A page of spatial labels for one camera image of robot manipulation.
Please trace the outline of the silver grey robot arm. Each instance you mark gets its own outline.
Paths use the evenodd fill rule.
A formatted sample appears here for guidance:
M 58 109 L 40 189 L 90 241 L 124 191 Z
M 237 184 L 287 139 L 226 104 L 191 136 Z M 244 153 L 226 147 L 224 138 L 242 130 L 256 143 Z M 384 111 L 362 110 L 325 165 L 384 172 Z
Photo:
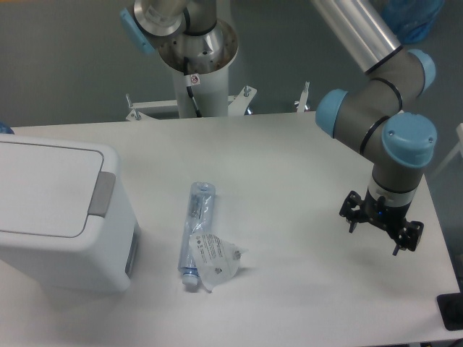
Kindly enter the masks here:
M 415 251 L 424 225 L 406 219 L 437 142 L 425 116 L 404 109 L 432 84 L 436 67 L 429 55 L 406 50 L 369 1 L 316 1 L 318 10 L 368 77 L 364 88 L 332 90 L 319 103 L 316 124 L 373 164 L 364 195 L 350 192 L 340 215 L 350 228 L 369 223 Z

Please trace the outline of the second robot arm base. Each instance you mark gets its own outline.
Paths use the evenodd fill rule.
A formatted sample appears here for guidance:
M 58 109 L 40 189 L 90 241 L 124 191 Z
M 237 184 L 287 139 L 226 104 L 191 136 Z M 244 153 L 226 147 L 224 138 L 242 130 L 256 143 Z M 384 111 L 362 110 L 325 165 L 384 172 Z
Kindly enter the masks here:
M 208 74 L 229 66 L 237 34 L 217 16 L 216 1 L 134 1 L 119 13 L 136 49 L 158 53 L 183 74 Z

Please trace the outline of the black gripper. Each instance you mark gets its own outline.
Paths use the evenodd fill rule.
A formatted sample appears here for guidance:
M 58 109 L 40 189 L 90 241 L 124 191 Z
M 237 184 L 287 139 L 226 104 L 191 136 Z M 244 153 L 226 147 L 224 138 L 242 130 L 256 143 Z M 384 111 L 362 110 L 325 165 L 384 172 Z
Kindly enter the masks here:
M 339 215 L 349 224 L 349 233 L 352 234 L 358 223 L 365 220 L 374 226 L 393 234 L 396 246 L 392 255 L 397 256 L 399 251 L 415 252 L 424 231 L 424 223 L 407 221 L 406 215 L 411 203 L 392 207 L 386 204 L 386 198 L 380 196 L 377 200 L 370 194 L 363 200 L 355 191 L 351 191 L 344 200 Z

